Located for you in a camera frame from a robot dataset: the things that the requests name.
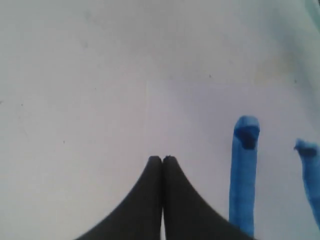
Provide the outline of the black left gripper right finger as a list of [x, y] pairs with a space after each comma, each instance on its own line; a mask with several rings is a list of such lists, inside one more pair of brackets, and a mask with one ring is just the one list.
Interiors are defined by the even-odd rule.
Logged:
[[162, 163], [162, 205], [167, 240], [252, 240], [213, 210], [191, 185], [177, 159]]

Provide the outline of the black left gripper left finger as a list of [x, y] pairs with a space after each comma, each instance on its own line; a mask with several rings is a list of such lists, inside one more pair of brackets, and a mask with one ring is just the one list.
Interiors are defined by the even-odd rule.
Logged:
[[149, 157], [122, 202], [79, 240], [159, 240], [162, 223], [162, 160]]

